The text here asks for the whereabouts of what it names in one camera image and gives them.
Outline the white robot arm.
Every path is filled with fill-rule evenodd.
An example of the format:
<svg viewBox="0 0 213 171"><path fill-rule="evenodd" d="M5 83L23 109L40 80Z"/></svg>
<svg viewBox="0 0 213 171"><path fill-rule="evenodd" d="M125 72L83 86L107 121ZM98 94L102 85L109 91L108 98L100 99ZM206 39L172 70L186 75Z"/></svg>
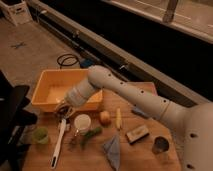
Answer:
<svg viewBox="0 0 213 171"><path fill-rule="evenodd" d="M149 117L184 138L182 171L213 171L213 102L185 107L118 79L109 69L94 65L71 87L55 111L69 117L101 89L108 89Z"/></svg>

